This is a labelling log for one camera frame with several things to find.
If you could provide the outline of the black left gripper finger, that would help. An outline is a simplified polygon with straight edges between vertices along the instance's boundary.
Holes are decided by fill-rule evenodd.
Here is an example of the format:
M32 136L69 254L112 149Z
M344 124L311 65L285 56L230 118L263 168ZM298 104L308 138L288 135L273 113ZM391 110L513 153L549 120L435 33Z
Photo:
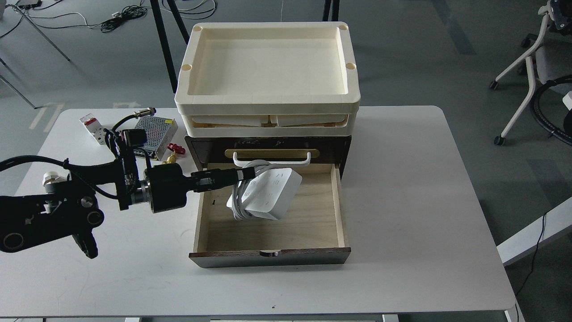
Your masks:
M241 169L211 169L209 170L208 191L218 190L227 186L234 186L241 181L251 180L256 177L255 167Z

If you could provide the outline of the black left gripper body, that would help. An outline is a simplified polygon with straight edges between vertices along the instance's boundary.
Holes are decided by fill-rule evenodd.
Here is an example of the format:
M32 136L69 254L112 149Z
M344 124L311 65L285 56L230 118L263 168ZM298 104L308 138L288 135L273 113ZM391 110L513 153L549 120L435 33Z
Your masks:
M177 163L145 169L145 179L150 189L149 204L153 213L182 208L186 205L188 191L206 191L210 185L206 174L194 173L187 177Z

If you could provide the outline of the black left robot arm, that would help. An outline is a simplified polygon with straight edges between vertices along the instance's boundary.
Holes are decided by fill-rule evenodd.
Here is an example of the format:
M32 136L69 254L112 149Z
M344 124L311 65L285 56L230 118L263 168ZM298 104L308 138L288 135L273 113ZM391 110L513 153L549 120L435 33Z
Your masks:
M155 108L134 112L110 130L104 129L106 145L114 160L100 165L74 165L68 160L25 155L1 162L2 171L32 162L54 164L69 171L65 178L45 179L45 194L2 196L0 248L16 253L44 243L72 236L88 258L96 258L98 249L92 230L104 222L96 193L118 202L121 210L132 204L149 203L153 213L182 208L188 191L206 192L233 186L255 178L255 168L212 169L186 177L177 163L151 166L146 157L145 178L139 179L135 149L147 141L144 130L117 128L127 120L152 116Z

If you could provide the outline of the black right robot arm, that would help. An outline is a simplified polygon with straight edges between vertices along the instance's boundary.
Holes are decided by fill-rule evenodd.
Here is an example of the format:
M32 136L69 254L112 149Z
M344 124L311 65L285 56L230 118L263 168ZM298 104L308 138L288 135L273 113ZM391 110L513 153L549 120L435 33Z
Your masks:
M547 80L535 90L530 103L530 111L539 126L549 133L549 137L558 139L569 146L572 144L571 112L567 110L563 102L556 102L556 94L549 94L549 98L546 99L545 93L552 92L559 85L570 85L571 79L571 75L566 75Z

